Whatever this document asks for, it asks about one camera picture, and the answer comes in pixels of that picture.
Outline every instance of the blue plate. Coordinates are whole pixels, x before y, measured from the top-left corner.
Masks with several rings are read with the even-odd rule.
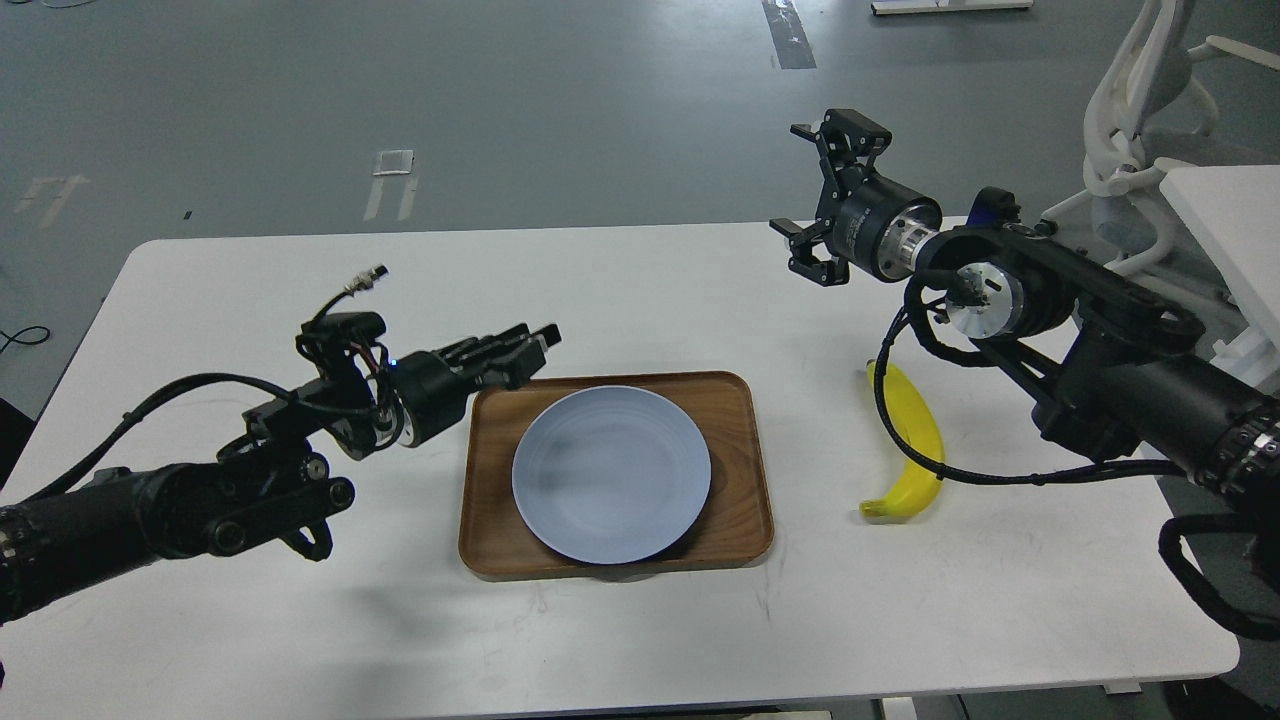
[[[698,425],[666,397],[626,386],[581,389],[543,410],[511,469],[529,529],[598,565],[666,550],[698,519],[710,484]]]

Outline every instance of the tape mark on floor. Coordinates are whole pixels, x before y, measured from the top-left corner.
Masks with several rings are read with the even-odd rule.
[[[760,0],[764,6],[764,19],[769,22],[769,35],[773,36],[773,49],[778,54],[778,65],[783,70],[812,70],[818,67],[813,58],[809,37],[800,24],[791,0]]]

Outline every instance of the yellow banana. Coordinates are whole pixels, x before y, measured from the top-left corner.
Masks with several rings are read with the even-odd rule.
[[[867,379],[874,383],[876,363],[867,364]],[[942,461],[942,434],[919,391],[902,370],[890,365],[884,372],[884,404],[899,434],[927,457]],[[868,518],[909,518],[924,510],[942,488],[933,473],[908,460],[902,474],[879,500],[864,500],[859,506]]]

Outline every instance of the wooden tray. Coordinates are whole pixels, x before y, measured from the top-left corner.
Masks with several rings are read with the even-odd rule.
[[[640,387],[678,405],[698,424],[712,457],[710,493],[689,532],[658,555],[621,566],[579,562],[543,544],[525,527],[511,492],[516,446],[534,418],[566,395],[604,384]],[[627,574],[737,568],[772,542],[773,514],[751,391],[732,373],[558,378],[476,396],[458,555],[485,579],[616,575],[620,568]]]

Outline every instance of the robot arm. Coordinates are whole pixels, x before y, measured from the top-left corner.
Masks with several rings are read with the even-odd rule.
[[[387,329],[378,314],[329,314],[383,274],[385,268],[364,274],[362,286],[348,286],[302,325],[297,348],[315,364],[315,380],[292,391],[221,373],[169,383],[63,477],[0,507],[0,624],[159,559],[232,556],[282,539],[308,560],[324,560],[333,550],[325,519],[349,507],[356,489],[329,475],[308,436],[330,433],[355,460],[397,441],[417,446],[461,420],[471,393],[527,383],[561,340],[556,325],[530,332],[521,324],[390,360],[378,342]],[[246,433],[216,461],[101,470],[72,491],[150,411],[214,382],[243,382],[275,396],[243,414]]]
[[[1014,196],[983,190],[966,224],[940,232],[937,202],[884,178],[874,159],[892,136],[854,110],[828,110],[817,131],[792,132],[818,147],[824,178],[815,222],[772,220],[787,238],[788,266],[823,286],[849,281],[849,264],[882,282],[906,279],[904,309],[877,361],[882,387],[888,346],[910,327],[934,356],[996,366],[1032,396],[1041,437],[1096,465],[1076,471],[1000,478],[968,473],[914,452],[914,461],[960,482],[1088,482],[1174,471],[1220,496],[1225,516],[1175,518],[1161,555],[1192,597],[1238,634],[1280,639],[1280,624],[1230,607],[1181,555],[1180,539],[1206,532],[1257,534],[1254,562],[1280,593],[1280,400],[1196,357],[1201,322],[1025,227]],[[829,259],[813,250],[826,245]],[[927,304],[923,293],[941,291]],[[1056,361],[1021,342],[1079,318],[1080,332]],[[974,350],[948,347],[932,320],[950,323]],[[883,402],[882,419],[887,419]],[[1146,441],[1172,462],[1114,462]]]

